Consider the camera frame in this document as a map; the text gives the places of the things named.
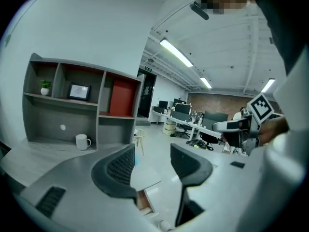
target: ceiling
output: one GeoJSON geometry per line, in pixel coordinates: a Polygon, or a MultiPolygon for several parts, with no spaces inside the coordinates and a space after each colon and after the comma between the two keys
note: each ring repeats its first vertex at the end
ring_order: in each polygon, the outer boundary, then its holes
{"type": "Polygon", "coordinates": [[[190,92],[255,96],[269,78],[276,81],[266,95],[285,80],[283,61],[271,44],[271,32],[260,9],[251,4],[226,15],[204,20],[189,5],[194,0],[161,0],[163,5],[152,27],[141,59],[144,66],[190,92]],[[166,37],[193,62],[186,67],[159,41],[166,37]],[[200,81],[205,77],[208,90],[200,81]]]}

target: person's hand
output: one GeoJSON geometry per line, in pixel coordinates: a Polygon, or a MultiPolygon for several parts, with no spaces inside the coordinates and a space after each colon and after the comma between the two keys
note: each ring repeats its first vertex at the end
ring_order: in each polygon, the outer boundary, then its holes
{"type": "Polygon", "coordinates": [[[264,145],[289,129],[285,117],[270,119],[261,125],[259,131],[260,145],[264,145]]]}

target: brick wall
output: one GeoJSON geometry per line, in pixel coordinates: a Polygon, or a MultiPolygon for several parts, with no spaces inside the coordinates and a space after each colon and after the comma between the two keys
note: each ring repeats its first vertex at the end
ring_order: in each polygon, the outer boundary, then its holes
{"type": "MultiPolygon", "coordinates": [[[[242,106],[246,107],[251,98],[189,93],[188,103],[191,103],[192,110],[205,112],[219,112],[228,114],[228,119],[232,119],[234,114],[239,112],[242,106]]],[[[276,113],[281,114],[281,110],[276,102],[270,102],[276,113]]]]}

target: red book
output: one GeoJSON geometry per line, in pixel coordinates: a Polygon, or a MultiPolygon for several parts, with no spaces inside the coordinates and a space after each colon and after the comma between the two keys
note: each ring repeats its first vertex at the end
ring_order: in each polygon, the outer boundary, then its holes
{"type": "Polygon", "coordinates": [[[132,115],[136,84],[115,80],[112,89],[110,114],[112,116],[132,115]]]}

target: picture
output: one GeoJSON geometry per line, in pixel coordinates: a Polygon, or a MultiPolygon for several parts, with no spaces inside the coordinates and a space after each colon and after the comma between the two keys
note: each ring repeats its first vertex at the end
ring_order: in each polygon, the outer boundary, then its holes
{"type": "Polygon", "coordinates": [[[90,85],[71,83],[68,98],[87,101],[89,99],[90,85]]]}

